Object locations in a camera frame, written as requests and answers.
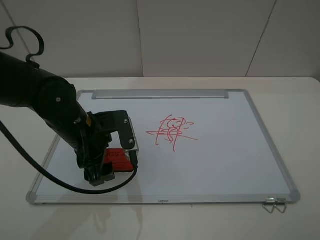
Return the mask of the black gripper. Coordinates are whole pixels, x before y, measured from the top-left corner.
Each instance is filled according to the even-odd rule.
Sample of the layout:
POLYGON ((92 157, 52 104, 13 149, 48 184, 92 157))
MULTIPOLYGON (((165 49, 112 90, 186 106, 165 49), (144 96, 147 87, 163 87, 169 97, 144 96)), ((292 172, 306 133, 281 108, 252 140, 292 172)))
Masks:
POLYGON ((97 116, 91 112, 86 114, 86 120, 81 120, 75 126, 79 132, 76 161, 78 167, 84 170, 84 179, 93 187, 114 180, 113 164, 103 163, 111 135, 103 131, 97 116))

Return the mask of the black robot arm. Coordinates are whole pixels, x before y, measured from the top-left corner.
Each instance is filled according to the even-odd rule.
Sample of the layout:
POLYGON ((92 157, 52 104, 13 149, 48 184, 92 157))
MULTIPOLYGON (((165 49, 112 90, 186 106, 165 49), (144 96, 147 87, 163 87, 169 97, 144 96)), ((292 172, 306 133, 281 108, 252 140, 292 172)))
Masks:
POLYGON ((112 164, 104 163, 110 135, 78 103, 75 86, 64 78, 1 53, 0 103, 28 108, 40 116, 74 149, 77 165, 92 186, 115 179, 112 164))

